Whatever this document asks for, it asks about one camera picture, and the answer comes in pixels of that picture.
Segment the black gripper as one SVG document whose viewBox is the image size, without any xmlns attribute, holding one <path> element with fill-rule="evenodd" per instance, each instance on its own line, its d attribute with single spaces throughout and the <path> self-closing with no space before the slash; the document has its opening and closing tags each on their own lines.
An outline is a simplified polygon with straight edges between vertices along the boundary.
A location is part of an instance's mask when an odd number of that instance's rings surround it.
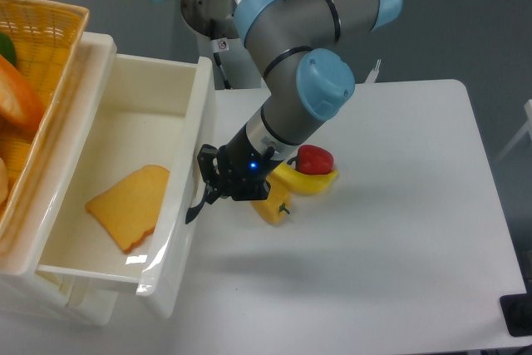
<svg viewBox="0 0 532 355">
<path fill-rule="evenodd" d="M 203 144 L 196 158 L 206 184 L 205 202 L 212 205 L 221 198 L 266 200 L 270 191 L 266 177 L 277 165 L 274 153 L 272 144 L 263 152 L 256 150 L 248 138 L 246 126 L 219 149 Z"/>
</svg>

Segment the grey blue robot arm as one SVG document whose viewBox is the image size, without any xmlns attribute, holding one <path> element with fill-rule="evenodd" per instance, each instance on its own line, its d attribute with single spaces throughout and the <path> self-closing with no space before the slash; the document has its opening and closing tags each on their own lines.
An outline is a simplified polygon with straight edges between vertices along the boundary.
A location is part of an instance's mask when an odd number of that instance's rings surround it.
<svg viewBox="0 0 532 355">
<path fill-rule="evenodd" d="M 264 200 L 267 176 L 354 93 L 354 75 L 331 45 L 392 22 L 403 0 L 202 2 L 206 35 L 238 38 L 270 91 L 228 144 L 202 146 L 202 200 Z"/>
</svg>

